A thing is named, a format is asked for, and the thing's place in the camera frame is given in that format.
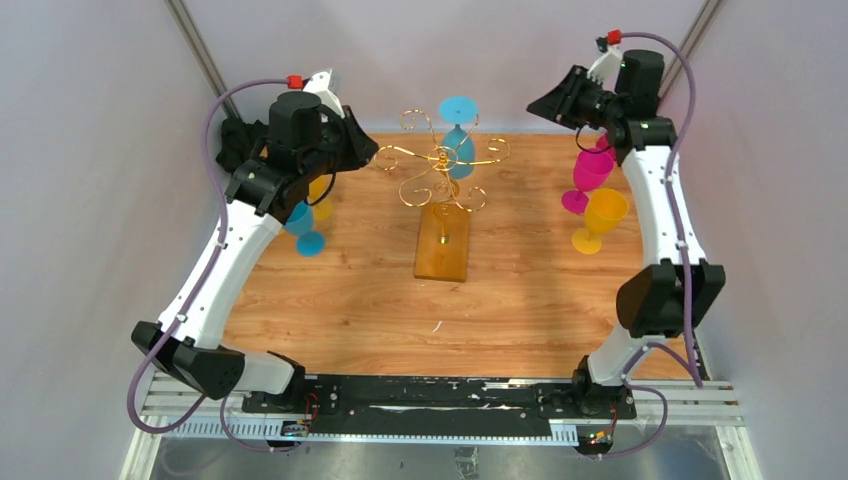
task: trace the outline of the white wall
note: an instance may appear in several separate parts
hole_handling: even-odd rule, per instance
[[[726,2],[694,55],[681,174],[727,286],[699,331],[765,478],[844,478],[848,7]],[[687,101],[678,82],[665,113]]]
[[[339,97],[370,131],[400,130],[400,112],[438,117],[469,95],[481,130],[561,132],[525,112],[574,63],[597,58],[595,38],[620,28],[683,40],[703,0],[187,0],[227,85],[333,67]],[[271,91],[236,100],[266,121]]]
[[[214,225],[214,99],[162,1],[0,7],[0,474],[114,479],[130,342]]]

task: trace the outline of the wooden base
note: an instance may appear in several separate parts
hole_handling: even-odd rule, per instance
[[[465,283],[420,280],[411,272],[421,209],[404,205],[397,190],[426,165],[401,160],[388,173],[372,165],[336,179],[333,215],[315,223],[327,238],[324,252],[301,257],[297,239],[286,233],[271,242],[222,343],[283,354],[310,373],[570,378],[617,322],[618,288],[642,270],[642,212],[633,208],[605,234],[597,255],[575,251],[571,235],[584,219],[560,201],[574,188],[574,137],[502,136],[512,156],[463,180],[485,188],[488,198],[471,214]],[[477,145],[488,137],[472,134]],[[433,148],[426,133],[373,138],[416,152]],[[429,175],[409,188],[432,188],[433,181]],[[604,186],[634,205],[620,168]],[[669,346],[683,353],[682,340]],[[655,352],[634,377],[686,378],[686,371]]]
[[[471,214],[451,203],[421,208],[415,278],[465,282]]]

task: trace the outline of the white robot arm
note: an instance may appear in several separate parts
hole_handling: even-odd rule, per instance
[[[604,127],[639,214],[644,268],[619,289],[613,331],[572,377],[572,399],[585,411],[605,408],[622,392],[629,395],[626,375],[644,360],[642,353],[697,326],[725,283],[724,268],[707,262],[692,228],[679,156],[669,161],[677,134],[671,120],[657,115],[662,55],[649,50],[622,54],[598,40],[603,55],[591,69],[574,65],[559,85],[527,107],[567,128]],[[604,90],[603,80],[614,73],[615,91]],[[691,304],[684,305],[685,291],[692,294]],[[689,319],[686,311],[691,311]]]
[[[332,91],[334,83],[332,70],[317,72],[302,90],[283,93],[271,105],[268,137],[233,172],[226,190],[226,239],[189,310],[179,315],[219,247],[220,221],[159,322],[139,322],[133,331],[133,342],[148,353],[178,318],[181,323],[154,362],[212,399],[239,390],[265,392],[271,401],[276,396],[281,408],[301,400],[303,367],[282,355],[222,346],[221,340],[248,275],[294,207],[306,200],[309,183],[321,175],[362,168],[377,152],[377,144]]]

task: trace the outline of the yellow wine glass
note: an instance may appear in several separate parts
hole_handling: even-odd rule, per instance
[[[309,203],[321,198],[321,195],[324,194],[328,186],[329,184],[326,175],[313,180],[312,183],[309,184]],[[312,213],[315,215],[316,222],[330,218],[330,215],[333,214],[333,201],[329,198],[321,200],[321,203],[313,205]]]
[[[611,189],[600,188],[589,197],[583,215],[586,228],[580,228],[571,236],[571,244],[584,255],[601,251],[601,235],[609,232],[627,215],[630,204],[624,195]]]

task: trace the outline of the wine glass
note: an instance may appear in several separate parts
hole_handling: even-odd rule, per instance
[[[583,213],[589,203],[586,192],[603,185],[613,168],[615,160],[606,153],[581,151],[577,155],[577,162],[571,174],[577,188],[562,195],[562,206],[571,213]]]
[[[601,235],[615,228],[629,210],[630,204],[621,193],[611,188],[593,192],[584,215],[586,228],[574,232],[571,244],[584,255],[598,253],[601,250]]]
[[[474,142],[471,138],[466,138],[468,132],[462,129],[461,124],[473,122],[477,118],[477,112],[477,104],[469,97],[449,97],[439,105],[439,116],[442,120],[454,124],[453,129],[442,138],[441,145],[455,152],[450,155],[453,162],[462,162],[453,165],[450,170],[450,176],[457,180],[471,175],[474,171],[474,165],[464,165],[474,161]]]
[[[326,175],[322,175],[312,183],[309,184],[309,196],[307,199],[309,203],[315,203],[321,196],[324,195],[324,192],[327,191],[327,187],[329,186],[329,181],[327,180]],[[315,218],[316,222],[321,222],[330,218],[330,215],[333,214],[333,200],[329,197],[325,197],[321,202],[316,205],[312,205],[312,216]]]
[[[612,157],[613,160],[615,160],[615,149],[607,147],[609,147],[609,142],[607,142],[607,136],[601,135],[600,137],[598,137],[598,141],[595,142],[595,151],[598,153],[605,153]]]
[[[314,225],[315,217],[312,207],[306,202],[298,203],[286,224],[283,225],[283,230],[297,237],[295,248],[297,253],[304,257],[314,257],[324,250],[326,243],[324,235],[313,231]]]

